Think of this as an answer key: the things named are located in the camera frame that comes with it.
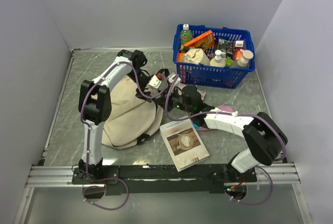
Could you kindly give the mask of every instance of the white wall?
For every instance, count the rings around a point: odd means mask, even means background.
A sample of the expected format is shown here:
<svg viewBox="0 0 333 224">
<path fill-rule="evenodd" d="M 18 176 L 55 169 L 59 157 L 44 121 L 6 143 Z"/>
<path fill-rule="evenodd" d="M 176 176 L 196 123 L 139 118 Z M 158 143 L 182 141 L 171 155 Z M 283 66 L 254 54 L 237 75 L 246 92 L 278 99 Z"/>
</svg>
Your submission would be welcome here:
<svg viewBox="0 0 333 224">
<path fill-rule="evenodd" d="M 247 29 L 257 44 L 282 0 L 43 0 L 70 48 L 171 47 L 179 23 Z"/>
<path fill-rule="evenodd" d="M 70 52 L 42 0 L 0 0 L 0 8 L 0 222 L 12 223 Z"/>
<path fill-rule="evenodd" d="M 333 222 L 332 0 L 283 0 L 256 51 L 315 223 Z"/>
</svg>

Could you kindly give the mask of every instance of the gray bottle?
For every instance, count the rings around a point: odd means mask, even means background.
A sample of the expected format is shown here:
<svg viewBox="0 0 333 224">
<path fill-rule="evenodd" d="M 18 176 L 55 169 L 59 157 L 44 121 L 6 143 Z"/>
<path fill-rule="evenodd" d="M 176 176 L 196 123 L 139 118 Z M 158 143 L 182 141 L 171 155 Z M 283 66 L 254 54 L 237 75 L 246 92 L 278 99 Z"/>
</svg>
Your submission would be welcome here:
<svg viewBox="0 0 333 224">
<path fill-rule="evenodd" d="M 250 50 L 241 49 L 241 57 L 230 65 L 230 68 L 247 69 L 249 67 L 249 60 L 253 58 L 253 52 Z"/>
</svg>

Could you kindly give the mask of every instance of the gray marble table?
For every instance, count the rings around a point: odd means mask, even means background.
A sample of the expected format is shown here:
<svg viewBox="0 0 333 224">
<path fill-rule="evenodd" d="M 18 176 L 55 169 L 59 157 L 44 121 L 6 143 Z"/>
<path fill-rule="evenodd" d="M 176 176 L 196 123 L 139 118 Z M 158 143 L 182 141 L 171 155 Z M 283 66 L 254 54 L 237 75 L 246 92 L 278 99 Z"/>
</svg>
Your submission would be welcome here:
<svg viewBox="0 0 333 224">
<path fill-rule="evenodd" d="M 78 112 L 80 84 L 83 80 L 92 80 L 100 75 L 113 62 L 117 53 L 111 51 L 74 53 L 44 165 L 71 166 L 80 160 L 84 142 L 84 129 Z M 145 69 L 149 73 L 155 73 L 161 68 L 168 68 L 176 73 L 171 51 L 149 51 L 145 52 L 145 55 L 148 59 Z M 236 89 L 205 86 L 199 86 L 199 89 L 207 93 L 204 101 L 212 106 L 228 105 L 241 113 L 267 112 L 255 72 L 248 74 Z M 174 109 L 171 116 L 181 117 L 185 116 L 185 113 Z M 162 124 L 167 122 L 169 120 L 163 117 Z M 210 153 L 210 157 L 202 163 L 227 163 L 237 152 L 247 148 L 243 138 L 221 130 L 202 131 L 199 135 Z M 143 145 L 124 150 L 103 146 L 102 153 L 103 164 L 173 164 L 159 132 Z"/>
</svg>

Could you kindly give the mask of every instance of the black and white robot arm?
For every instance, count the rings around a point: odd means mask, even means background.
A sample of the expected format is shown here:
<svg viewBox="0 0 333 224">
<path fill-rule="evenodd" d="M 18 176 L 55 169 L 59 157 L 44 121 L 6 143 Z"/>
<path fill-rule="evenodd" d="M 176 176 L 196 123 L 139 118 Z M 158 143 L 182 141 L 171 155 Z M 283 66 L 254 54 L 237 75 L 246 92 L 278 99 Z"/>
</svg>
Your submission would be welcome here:
<svg viewBox="0 0 333 224">
<path fill-rule="evenodd" d="M 162 80 L 160 72 L 157 73 L 157 76 L 150 76 L 140 69 L 146 63 L 147 59 L 141 51 L 130 52 L 122 50 L 118 53 L 114 63 L 104 73 L 92 81 L 84 81 L 82 83 L 79 99 L 81 121 L 85 124 L 84 151 L 79 162 L 79 169 L 82 172 L 86 172 L 88 168 L 88 172 L 92 177 L 98 178 L 100 176 L 103 160 L 101 153 L 103 127 L 111 114 L 110 92 L 125 75 L 137 81 L 141 89 L 141 91 L 137 90 L 137 97 L 147 101 L 153 100 L 156 105 L 165 109 L 168 90 L 170 90 L 172 82 L 177 77 L 174 74 L 169 75 L 167 69 L 160 70 L 168 79 L 167 89 L 161 91 L 162 83 L 158 81 Z M 149 92 L 144 92 L 148 98 L 142 96 L 142 91 L 145 91 L 147 86 L 157 89 L 160 92 L 160 96 L 150 99 L 152 97 L 149 98 Z M 167 109 L 165 109 L 167 111 L 176 107 L 190 114 L 220 111 L 203 103 L 196 86 L 184 87 L 181 95 L 179 95 L 178 90 L 173 90 L 167 103 Z M 286 136 L 273 120 L 263 112 L 258 113 L 258 116 L 269 123 L 270 127 L 279 134 L 286 145 L 288 141 Z M 233 113 L 233 115 L 215 113 L 202 114 L 191 120 L 197 126 L 224 130 L 245 138 L 248 149 L 236 154 L 228 164 L 229 172 L 236 177 L 241 176 L 258 164 L 271 165 L 282 150 L 280 142 L 272 131 L 253 117 L 237 116 L 237 113 Z"/>
</svg>

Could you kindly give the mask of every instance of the blue plastic basket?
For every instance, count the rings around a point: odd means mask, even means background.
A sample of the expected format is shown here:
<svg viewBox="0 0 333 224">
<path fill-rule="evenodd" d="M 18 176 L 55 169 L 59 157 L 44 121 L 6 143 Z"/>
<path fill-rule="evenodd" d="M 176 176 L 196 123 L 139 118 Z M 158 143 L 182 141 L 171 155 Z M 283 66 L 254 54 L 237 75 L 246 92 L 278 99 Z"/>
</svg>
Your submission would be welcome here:
<svg viewBox="0 0 333 224">
<path fill-rule="evenodd" d="M 189 25 L 189 28 L 192 30 L 193 38 L 208 30 L 212 30 L 215 34 L 215 42 L 217 42 L 219 38 L 223 38 L 232 42 L 239 39 L 244 40 L 244 48 L 252 51 L 253 55 L 255 54 L 253 42 L 251 40 L 251 34 L 247 30 L 230 28 L 206 28 L 204 25 Z M 235 89 L 249 72 L 253 72 L 255 70 L 255 56 L 249 61 L 248 69 L 237 69 L 229 67 L 219 68 L 210 67 L 203 64 L 178 62 L 177 55 L 179 53 L 179 46 L 181 44 L 180 33 L 182 29 L 183 24 L 179 24 L 173 41 L 173 62 L 177 65 L 177 73 L 182 79 L 183 84 Z M 209 55 L 212 55 L 214 52 L 214 47 L 207 49 L 205 52 Z"/>
</svg>

